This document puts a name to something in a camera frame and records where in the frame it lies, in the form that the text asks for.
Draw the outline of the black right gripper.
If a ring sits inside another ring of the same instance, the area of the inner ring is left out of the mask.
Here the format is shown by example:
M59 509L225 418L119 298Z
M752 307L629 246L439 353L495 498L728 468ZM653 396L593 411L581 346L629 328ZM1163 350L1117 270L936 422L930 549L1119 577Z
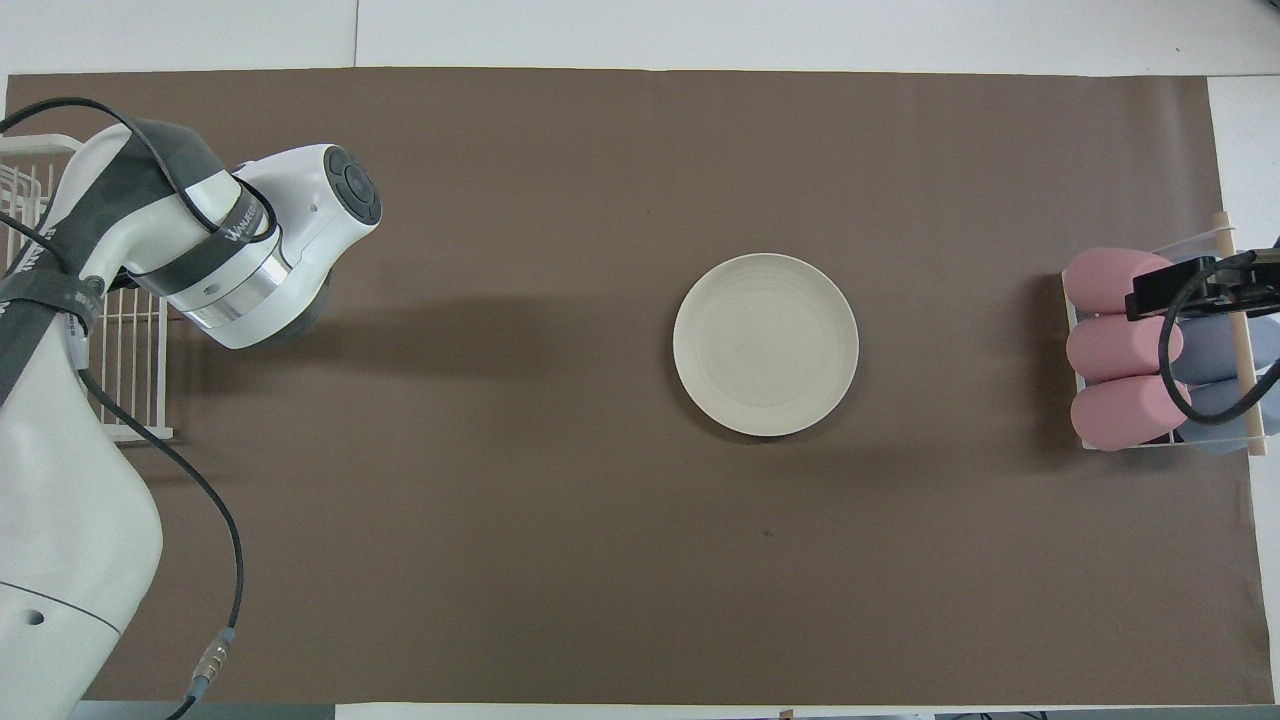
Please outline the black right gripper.
M1138 275L1125 296L1129 322L1151 316L1192 319L1243 313L1267 316L1279 310L1276 255L1197 256Z

